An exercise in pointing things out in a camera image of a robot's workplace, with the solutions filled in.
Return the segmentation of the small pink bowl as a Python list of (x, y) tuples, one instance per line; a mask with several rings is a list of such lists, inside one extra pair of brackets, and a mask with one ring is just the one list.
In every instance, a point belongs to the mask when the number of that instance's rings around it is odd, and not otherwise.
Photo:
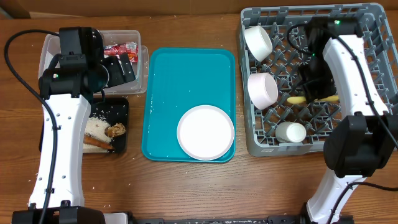
[(276, 81), (269, 73), (256, 73), (248, 78), (248, 93), (253, 105), (260, 110), (274, 104), (279, 95)]

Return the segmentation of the orange carrot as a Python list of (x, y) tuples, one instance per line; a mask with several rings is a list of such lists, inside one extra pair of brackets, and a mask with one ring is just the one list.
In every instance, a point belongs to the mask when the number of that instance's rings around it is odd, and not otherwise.
[(96, 146), (96, 147), (100, 147), (100, 148), (105, 149), (105, 150), (109, 150), (109, 151), (114, 151), (115, 150), (115, 148), (112, 145), (110, 145), (110, 144), (108, 144), (106, 142), (97, 140), (97, 139), (95, 139), (95, 138), (93, 138), (93, 137), (91, 137), (89, 135), (84, 135), (83, 142), (85, 144)]

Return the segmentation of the large white plate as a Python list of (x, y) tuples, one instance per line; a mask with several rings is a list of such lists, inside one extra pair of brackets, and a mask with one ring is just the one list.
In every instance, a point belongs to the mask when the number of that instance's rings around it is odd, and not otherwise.
[(177, 141), (182, 150), (199, 161), (225, 155), (234, 142), (231, 118), (220, 108), (200, 105), (189, 109), (178, 122)]

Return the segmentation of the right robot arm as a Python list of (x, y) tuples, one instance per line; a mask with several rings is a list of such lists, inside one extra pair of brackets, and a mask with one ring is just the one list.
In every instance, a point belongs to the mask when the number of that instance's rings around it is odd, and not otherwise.
[(324, 142), (327, 169), (300, 221), (352, 223), (340, 212), (397, 148), (397, 115), (390, 114), (374, 86), (357, 19), (314, 17), (303, 29), (310, 61), (298, 68), (299, 85), (308, 102), (337, 94), (341, 122)]

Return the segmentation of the white rice bowl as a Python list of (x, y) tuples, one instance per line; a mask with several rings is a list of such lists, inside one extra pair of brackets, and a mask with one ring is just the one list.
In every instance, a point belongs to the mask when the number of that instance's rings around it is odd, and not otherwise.
[(254, 58), (261, 62), (273, 50), (273, 45), (268, 33), (261, 26), (255, 26), (244, 31), (246, 45)]

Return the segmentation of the brown food scrap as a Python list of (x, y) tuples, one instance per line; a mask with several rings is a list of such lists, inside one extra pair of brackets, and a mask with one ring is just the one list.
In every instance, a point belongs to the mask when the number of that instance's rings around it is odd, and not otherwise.
[(109, 138), (122, 136), (125, 133), (126, 133), (126, 127), (121, 123), (116, 123), (113, 126), (108, 126), (104, 130), (104, 134)]

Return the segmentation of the yellow plastic spoon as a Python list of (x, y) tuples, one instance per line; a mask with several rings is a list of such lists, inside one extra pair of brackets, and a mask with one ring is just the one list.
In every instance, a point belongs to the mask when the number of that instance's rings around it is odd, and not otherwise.
[[(322, 99), (315, 99), (315, 101), (326, 101), (326, 102), (333, 102), (338, 101), (338, 95), (332, 95)], [(301, 103), (308, 103), (307, 99), (304, 96), (291, 96), (287, 98), (287, 102), (293, 105), (298, 105)]]

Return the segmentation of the pile of white rice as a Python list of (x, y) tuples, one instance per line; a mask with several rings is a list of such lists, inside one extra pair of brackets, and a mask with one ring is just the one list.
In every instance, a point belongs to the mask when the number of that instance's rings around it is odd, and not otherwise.
[[(105, 135), (104, 131), (110, 124), (103, 119), (97, 117), (90, 117), (87, 121), (85, 134), (90, 137), (97, 139), (99, 141), (103, 141), (106, 143), (110, 143), (112, 138)], [(107, 150), (102, 149), (98, 146), (92, 146), (88, 144), (83, 145), (84, 153), (106, 153)]]

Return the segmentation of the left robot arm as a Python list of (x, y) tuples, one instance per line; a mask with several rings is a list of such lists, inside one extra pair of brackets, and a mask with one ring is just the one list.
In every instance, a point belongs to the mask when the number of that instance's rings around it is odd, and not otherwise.
[(15, 211), (13, 223), (135, 223), (131, 212), (103, 213), (84, 206), (81, 165), (85, 127), (93, 95), (116, 73), (104, 62), (104, 43), (92, 27), (64, 27), (56, 33), (60, 53), (39, 78), (35, 91), (4, 58), (12, 74), (41, 102), (44, 110), (40, 165), (27, 210)]

